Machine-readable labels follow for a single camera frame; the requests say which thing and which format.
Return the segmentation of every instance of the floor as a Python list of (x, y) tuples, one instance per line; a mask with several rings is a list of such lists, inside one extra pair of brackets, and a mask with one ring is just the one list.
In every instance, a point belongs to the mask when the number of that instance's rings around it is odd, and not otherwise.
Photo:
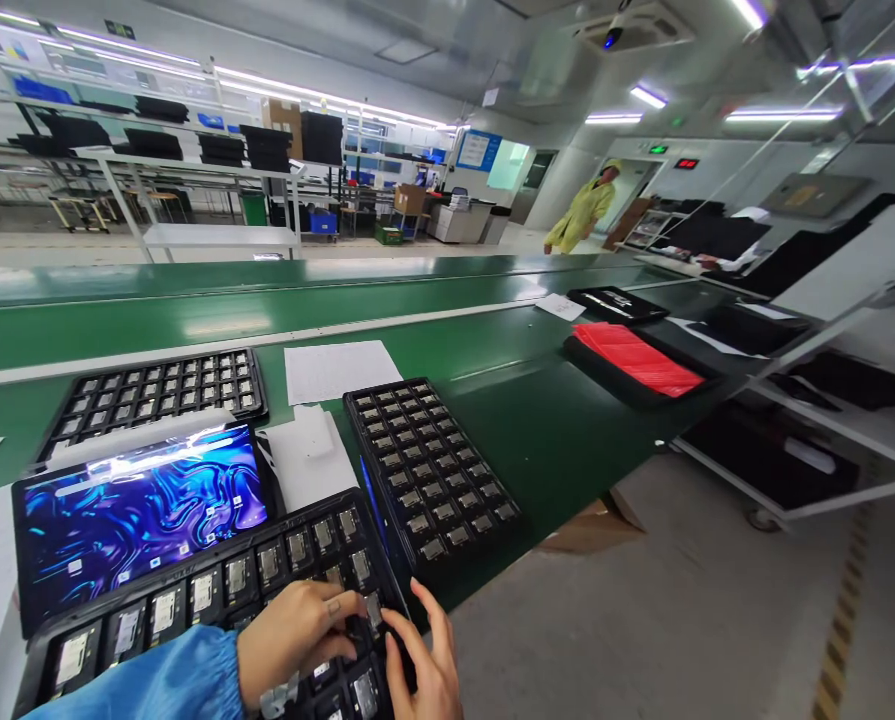
[[(534, 551), (453, 613), (467, 717), (810, 720), (851, 512), (760, 533), (675, 454), (621, 488), (645, 538)], [(895, 720), (895, 500), (874, 509), (847, 681), (841, 720)]]
[[(198, 220), (210, 220), (200, 217)], [(387, 257), (445, 257), (457, 255), (539, 255), (546, 232), (508, 224), (497, 245), (444, 245), (430, 239), (384, 246), (373, 238), (344, 239), (337, 243), (305, 236), (302, 257), (310, 260)], [(588, 238), (574, 254), (602, 252), (603, 238)], [(255, 250), (174, 250), (176, 262), (252, 260)], [(163, 250), (151, 250), (155, 262), (167, 262)], [(68, 233), (57, 216), (43, 208), (0, 208), (0, 267), (44, 265), (118, 265), (144, 262), (126, 226), (111, 226), (111, 234)]]

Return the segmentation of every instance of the notice board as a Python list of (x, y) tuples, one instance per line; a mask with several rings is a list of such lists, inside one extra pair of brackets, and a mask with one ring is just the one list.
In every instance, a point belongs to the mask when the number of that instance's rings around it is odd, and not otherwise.
[(468, 130), (457, 156), (457, 167), (490, 172), (500, 148), (500, 135)]

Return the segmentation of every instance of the digital display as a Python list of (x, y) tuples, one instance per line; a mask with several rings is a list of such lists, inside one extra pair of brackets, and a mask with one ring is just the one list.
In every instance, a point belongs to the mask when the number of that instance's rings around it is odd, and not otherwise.
[(247, 425), (174, 438), (33, 484), (23, 489), (18, 518), (24, 624), (39, 625), (266, 519)]

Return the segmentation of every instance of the red cloth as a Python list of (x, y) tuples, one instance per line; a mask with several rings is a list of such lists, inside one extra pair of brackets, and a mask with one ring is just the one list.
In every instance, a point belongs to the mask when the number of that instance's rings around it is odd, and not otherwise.
[(680, 397), (704, 381), (623, 325), (575, 325), (574, 337), (638, 382), (669, 397)]

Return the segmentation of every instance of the yellow protective suit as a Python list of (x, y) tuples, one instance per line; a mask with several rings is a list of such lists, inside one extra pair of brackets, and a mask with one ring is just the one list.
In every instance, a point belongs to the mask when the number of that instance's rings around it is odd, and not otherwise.
[(585, 228), (600, 220), (616, 194), (613, 183), (597, 185), (586, 183), (570, 204), (570, 210), (550, 231), (544, 245), (559, 246), (562, 253), (569, 253), (583, 239)]

